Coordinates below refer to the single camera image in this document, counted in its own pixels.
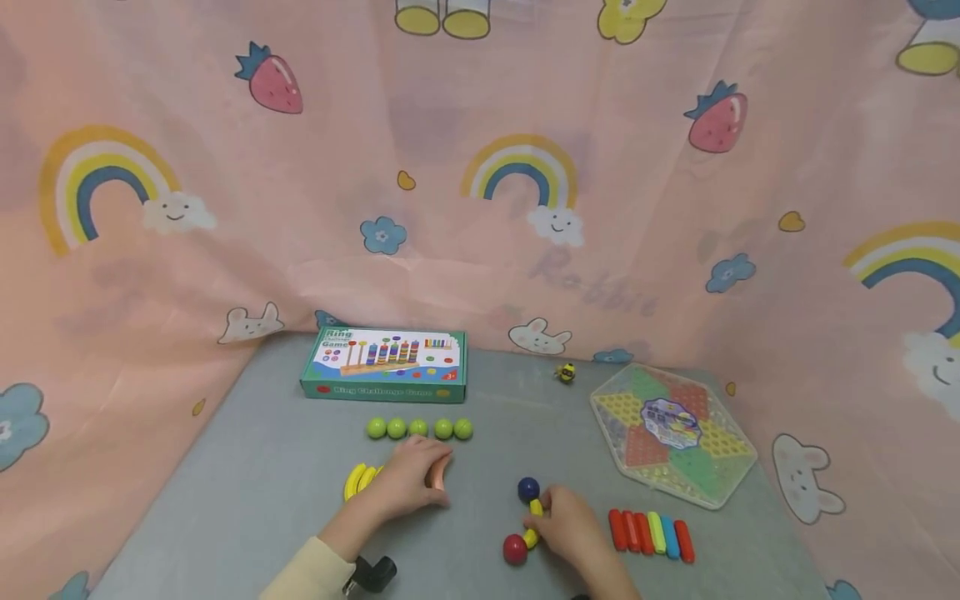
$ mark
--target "orange curved piece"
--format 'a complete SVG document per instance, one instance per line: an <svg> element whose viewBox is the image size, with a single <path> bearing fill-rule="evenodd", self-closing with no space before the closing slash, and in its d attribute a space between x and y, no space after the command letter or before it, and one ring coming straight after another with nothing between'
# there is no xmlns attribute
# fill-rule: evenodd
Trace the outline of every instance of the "orange curved piece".
<svg viewBox="0 0 960 600"><path fill-rule="evenodd" d="M426 475L428 487L433 488L434 490L444 489L444 470L449 462L450 455L447 454L430 467L430 471L427 472Z"/></svg>

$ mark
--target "black clip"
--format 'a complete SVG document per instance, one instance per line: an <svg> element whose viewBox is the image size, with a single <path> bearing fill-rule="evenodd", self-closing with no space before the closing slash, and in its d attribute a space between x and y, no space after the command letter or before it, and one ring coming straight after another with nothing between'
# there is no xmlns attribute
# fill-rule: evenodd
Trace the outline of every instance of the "black clip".
<svg viewBox="0 0 960 600"><path fill-rule="evenodd" d="M349 594L356 586L369 593L380 593L396 576L396 564L385 556L375 566L370 566L362 556L357 557L356 569L353 577L344 587L344 593Z"/></svg>

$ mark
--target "blue ball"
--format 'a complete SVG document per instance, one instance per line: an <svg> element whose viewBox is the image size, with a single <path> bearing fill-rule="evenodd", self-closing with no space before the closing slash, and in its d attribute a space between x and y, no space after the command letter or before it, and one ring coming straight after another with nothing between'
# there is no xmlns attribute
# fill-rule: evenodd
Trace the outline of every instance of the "blue ball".
<svg viewBox="0 0 960 600"><path fill-rule="evenodd" d="M516 493L525 504L530 504L540 497L540 484L533 477L524 477L516 484Z"/></svg>

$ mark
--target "red stick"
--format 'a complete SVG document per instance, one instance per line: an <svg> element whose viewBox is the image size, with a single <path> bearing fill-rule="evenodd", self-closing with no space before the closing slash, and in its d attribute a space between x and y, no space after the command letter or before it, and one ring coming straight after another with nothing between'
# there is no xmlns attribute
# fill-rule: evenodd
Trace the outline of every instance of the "red stick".
<svg viewBox="0 0 960 600"><path fill-rule="evenodd" d="M631 552L640 551L640 532L636 528L636 519L630 511L623 512L623 520L627 523L627 547Z"/></svg>
<svg viewBox="0 0 960 600"><path fill-rule="evenodd" d="M650 521L644 513L634 513L634 521L640 530L640 552L650 556L654 553L654 537L650 533Z"/></svg>
<svg viewBox="0 0 960 600"><path fill-rule="evenodd" d="M623 518L623 513L616 509L611 509L608 514L610 518L610 533L613 535L613 547L619 552L627 549L627 523Z"/></svg>
<svg viewBox="0 0 960 600"><path fill-rule="evenodd" d="M697 560L697 555L693 552L693 540L690 539L690 530L687 529L683 521L674 521L674 529L677 530L677 543L680 545L680 558L685 563L692 564Z"/></svg>

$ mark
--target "small bee toy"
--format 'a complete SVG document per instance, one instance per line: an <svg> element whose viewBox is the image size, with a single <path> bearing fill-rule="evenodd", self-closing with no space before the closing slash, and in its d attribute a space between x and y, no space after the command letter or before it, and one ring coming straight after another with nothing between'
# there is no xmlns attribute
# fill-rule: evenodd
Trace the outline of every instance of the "small bee toy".
<svg viewBox="0 0 960 600"><path fill-rule="evenodd" d="M557 367L556 375L563 383L570 383L573 381L573 378L577 376L577 370L573 366L573 363L566 363L562 367Z"/></svg>

